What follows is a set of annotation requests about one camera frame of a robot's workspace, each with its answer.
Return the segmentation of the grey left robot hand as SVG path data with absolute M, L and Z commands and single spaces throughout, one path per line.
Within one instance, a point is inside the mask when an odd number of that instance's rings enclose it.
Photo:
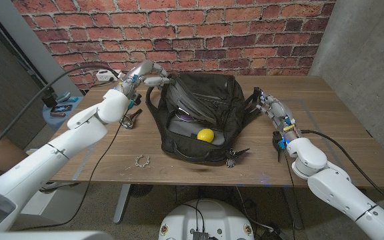
M 174 84 L 175 80 L 168 77 L 162 66 L 146 60 L 119 79 L 115 90 L 122 92 L 129 99 L 135 94 L 135 89 L 143 83 L 147 87 L 158 87 L 165 84 Z

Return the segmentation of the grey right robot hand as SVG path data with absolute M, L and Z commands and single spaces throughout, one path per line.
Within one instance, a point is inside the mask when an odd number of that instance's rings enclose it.
M 265 94 L 261 89 L 259 89 L 258 96 L 259 104 L 256 105 L 256 108 L 272 120 L 276 130 L 283 131 L 284 128 L 288 129 L 295 124 L 293 113 L 288 106 L 276 97 Z

